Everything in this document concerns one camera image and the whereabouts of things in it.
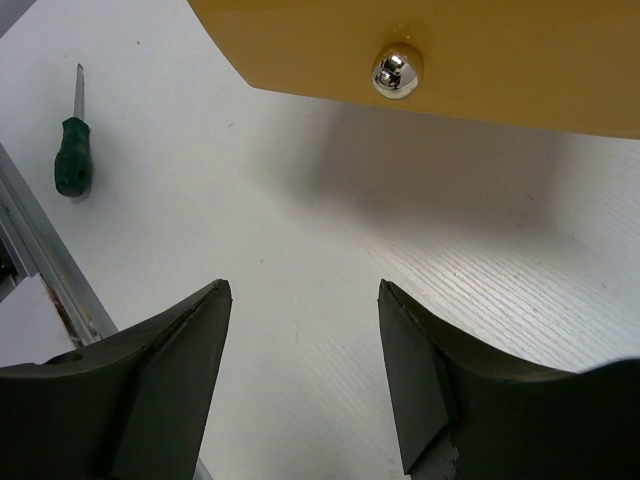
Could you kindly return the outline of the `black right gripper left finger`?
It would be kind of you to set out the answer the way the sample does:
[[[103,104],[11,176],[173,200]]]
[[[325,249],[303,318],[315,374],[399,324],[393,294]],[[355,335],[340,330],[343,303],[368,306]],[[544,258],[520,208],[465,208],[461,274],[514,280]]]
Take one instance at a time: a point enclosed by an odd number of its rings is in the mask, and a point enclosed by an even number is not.
[[[44,364],[1,371],[5,479],[190,479],[230,321],[228,282]]]

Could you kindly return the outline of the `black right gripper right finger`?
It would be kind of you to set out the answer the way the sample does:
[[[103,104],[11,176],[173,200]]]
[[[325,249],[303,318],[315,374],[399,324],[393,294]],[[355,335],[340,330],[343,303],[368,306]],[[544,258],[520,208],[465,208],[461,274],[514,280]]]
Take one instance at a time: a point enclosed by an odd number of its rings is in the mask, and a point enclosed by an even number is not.
[[[379,327],[413,479],[635,479],[639,363],[581,373],[501,351],[382,281]]]

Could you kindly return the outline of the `large green-handled screwdriver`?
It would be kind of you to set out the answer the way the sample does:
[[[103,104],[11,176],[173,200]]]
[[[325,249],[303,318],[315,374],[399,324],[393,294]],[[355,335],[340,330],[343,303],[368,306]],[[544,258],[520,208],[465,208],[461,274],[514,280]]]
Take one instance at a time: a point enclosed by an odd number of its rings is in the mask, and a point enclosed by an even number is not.
[[[62,122],[62,139],[54,160],[57,192],[67,198],[86,196],[93,179],[89,125],[85,122],[84,67],[76,68],[73,115]]]

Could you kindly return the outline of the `yellow drawer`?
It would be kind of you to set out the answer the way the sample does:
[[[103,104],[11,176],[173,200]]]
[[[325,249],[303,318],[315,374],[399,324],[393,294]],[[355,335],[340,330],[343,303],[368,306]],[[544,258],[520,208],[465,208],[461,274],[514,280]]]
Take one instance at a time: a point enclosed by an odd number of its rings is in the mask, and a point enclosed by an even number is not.
[[[635,1],[195,1],[191,7],[256,88],[639,135]]]

